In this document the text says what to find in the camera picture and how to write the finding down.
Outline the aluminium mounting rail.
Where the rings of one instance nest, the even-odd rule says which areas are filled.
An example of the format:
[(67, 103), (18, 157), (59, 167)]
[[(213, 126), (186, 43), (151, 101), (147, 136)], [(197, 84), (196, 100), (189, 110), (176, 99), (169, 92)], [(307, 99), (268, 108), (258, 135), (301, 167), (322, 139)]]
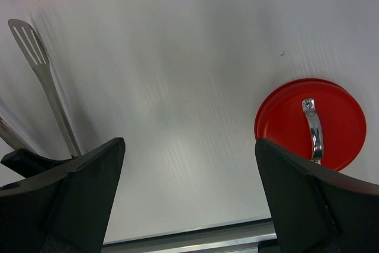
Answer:
[(104, 245), (102, 252), (258, 252), (276, 239), (271, 220), (194, 230)]

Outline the stainless steel tongs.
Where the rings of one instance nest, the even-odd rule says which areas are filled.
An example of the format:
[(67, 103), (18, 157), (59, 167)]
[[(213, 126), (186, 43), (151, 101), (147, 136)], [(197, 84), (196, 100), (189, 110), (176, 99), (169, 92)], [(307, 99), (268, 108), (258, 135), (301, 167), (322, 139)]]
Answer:
[(1, 117), (24, 146), (37, 154), (81, 154), (57, 90), (53, 66), (36, 29), (1, 18)]

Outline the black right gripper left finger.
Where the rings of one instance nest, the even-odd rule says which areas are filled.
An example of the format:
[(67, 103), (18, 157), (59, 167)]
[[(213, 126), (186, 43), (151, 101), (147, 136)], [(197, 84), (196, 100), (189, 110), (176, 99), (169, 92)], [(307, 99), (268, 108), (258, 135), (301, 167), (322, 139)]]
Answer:
[(100, 252), (124, 155), (121, 137), (66, 160), (5, 155), (22, 179), (1, 187), (1, 251)]

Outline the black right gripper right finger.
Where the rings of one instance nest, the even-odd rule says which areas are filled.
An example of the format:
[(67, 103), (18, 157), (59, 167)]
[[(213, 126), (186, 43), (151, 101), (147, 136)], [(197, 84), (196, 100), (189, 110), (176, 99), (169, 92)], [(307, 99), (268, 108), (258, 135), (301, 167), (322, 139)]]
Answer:
[(255, 156), (281, 252), (378, 252), (378, 185), (260, 138)]

